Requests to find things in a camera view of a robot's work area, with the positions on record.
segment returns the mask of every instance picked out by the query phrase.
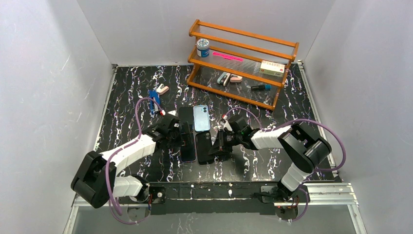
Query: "small box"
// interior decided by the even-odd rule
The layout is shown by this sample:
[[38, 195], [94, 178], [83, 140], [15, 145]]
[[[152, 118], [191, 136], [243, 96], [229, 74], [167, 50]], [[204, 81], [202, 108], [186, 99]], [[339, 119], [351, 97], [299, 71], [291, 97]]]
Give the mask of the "small box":
[[272, 75], [276, 77], [283, 77], [285, 72], [284, 64], [279, 64], [275, 62], [269, 62], [263, 60], [261, 62], [260, 73]]

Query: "black mat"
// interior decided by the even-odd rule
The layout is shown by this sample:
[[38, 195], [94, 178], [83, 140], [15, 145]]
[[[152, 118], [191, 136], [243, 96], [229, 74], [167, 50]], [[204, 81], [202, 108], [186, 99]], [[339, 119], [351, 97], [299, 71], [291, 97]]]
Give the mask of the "black mat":
[[[148, 90], [159, 84], [169, 86], [170, 90], [160, 96], [166, 111], [178, 110], [182, 106], [208, 105], [210, 107], [211, 133], [214, 137], [217, 121], [231, 107], [241, 106], [252, 111], [260, 119], [263, 127], [278, 126], [295, 118], [315, 119], [310, 106], [299, 68], [291, 66], [287, 83], [280, 92], [276, 109], [272, 112], [255, 105], [227, 98], [186, 85], [192, 66], [149, 66], [119, 67], [104, 115], [102, 129], [96, 145], [97, 151], [107, 151], [128, 142], [138, 135], [134, 119], [134, 106], [142, 97], [148, 97]], [[209, 77], [214, 81], [220, 72], [202, 68], [197, 76]], [[244, 111], [235, 111], [245, 118]], [[149, 103], [141, 104], [139, 117], [143, 128], [160, 120], [160, 115], [151, 116]], [[258, 127], [251, 120], [253, 127]], [[246, 150], [241, 146], [225, 161], [215, 161], [209, 165], [198, 162], [181, 163], [178, 151], [158, 151], [127, 168], [121, 175], [139, 174], [148, 181], [278, 181], [287, 172], [291, 160], [283, 149]], [[320, 167], [329, 167], [328, 160]], [[333, 180], [332, 173], [313, 175], [312, 180]]]

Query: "smartphone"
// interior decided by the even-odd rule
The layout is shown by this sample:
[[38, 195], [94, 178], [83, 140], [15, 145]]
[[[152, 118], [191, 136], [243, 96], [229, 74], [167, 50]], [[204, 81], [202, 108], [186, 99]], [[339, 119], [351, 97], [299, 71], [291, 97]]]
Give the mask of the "smartphone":
[[195, 143], [199, 164], [204, 165], [213, 163], [215, 157], [208, 155], [208, 152], [212, 147], [211, 132], [198, 133], [195, 137]]
[[207, 105], [199, 105], [193, 107], [194, 129], [197, 132], [209, 131], [209, 112]]
[[194, 134], [190, 133], [190, 141], [186, 146], [181, 146], [181, 162], [195, 162], [196, 161], [196, 151], [195, 151], [195, 139]]
[[193, 131], [193, 117], [194, 117], [194, 113], [193, 113], [193, 107], [180, 107], [178, 109], [178, 116], [180, 119], [180, 122], [188, 122], [189, 124], [189, 128], [191, 130], [191, 132]]

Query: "wooden shelf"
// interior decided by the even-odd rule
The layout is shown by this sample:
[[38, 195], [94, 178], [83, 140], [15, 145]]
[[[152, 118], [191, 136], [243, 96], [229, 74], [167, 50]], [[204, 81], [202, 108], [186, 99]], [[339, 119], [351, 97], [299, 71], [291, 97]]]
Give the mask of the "wooden shelf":
[[[192, 49], [191, 54], [188, 57], [188, 62], [194, 63], [194, 69], [192, 74], [188, 77], [187, 83], [189, 85], [208, 90], [210, 92], [215, 92], [230, 98], [235, 98], [241, 101], [245, 101], [257, 106], [261, 106], [267, 109], [274, 110], [275, 104], [277, 102], [280, 90], [284, 86], [288, 69], [291, 63], [295, 60], [297, 55], [298, 42], [289, 42], [277, 38], [271, 38], [267, 36], [262, 36], [250, 32], [245, 32], [238, 29], [228, 28], [212, 23], [201, 22], [198, 19], [194, 22], [189, 30], [189, 36], [195, 37], [196, 40], [200, 38], [208, 39], [211, 41], [216, 41], [232, 46], [237, 46], [247, 50], [259, 52], [266, 55], [271, 55], [274, 57], [286, 59], [288, 61], [285, 67], [285, 73], [282, 78], [270, 76], [266, 74], [261, 74], [260, 66], [263, 59], [258, 57], [253, 57], [245, 55], [238, 52], [233, 52], [230, 50], [222, 49], [215, 46], [210, 46], [209, 56], [202, 58], [196, 53], [196, 46]], [[215, 56], [213, 53], [217, 51], [221, 54], [231, 55], [240, 57], [243, 60], [239, 61], [236, 59], [225, 59], [221, 56]], [[247, 79], [252, 79], [266, 84], [271, 84], [277, 86], [277, 93], [274, 97], [272, 105], [266, 103], [261, 103], [257, 100], [252, 100], [247, 97], [242, 97], [240, 95], [231, 94], [220, 90], [218, 87], [205, 86], [199, 82], [193, 82], [193, 79], [199, 70], [200, 66], [210, 67], [213, 69], [221, 70], [224, 72], [229, 72], [232, 74], [240, 75]]]
[[280, 87], [271, 86], [269, 91], [251, 91], [250, 87], [260, 85], [259, 81], [243, 79], [239, 83], [229, 83], [226, 86], [217, 84], [216, 80], [221, 72], [210, 67], [200, 67], [194, 79], [189, 83], [192, 86], [211, 91], [241, 101], [251, 101], [252, 104], [271, 109], [272, 101]]

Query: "blue stapler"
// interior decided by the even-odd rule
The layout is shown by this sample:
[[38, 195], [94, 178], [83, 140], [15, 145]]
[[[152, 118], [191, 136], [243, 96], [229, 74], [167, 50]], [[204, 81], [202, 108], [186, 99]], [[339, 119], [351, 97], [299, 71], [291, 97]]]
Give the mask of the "blue stapler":
[[[159, 105], [161, 105], [161, 100], [159, 99], [159, 95], [155, 90], [149, 90], [149, 98], [153, 99]], [[159, 113], [160, 110], [156, 104], [154, 104], [152, 101], [150, 102], [150, 113], [153, 115], [154, 113]]]

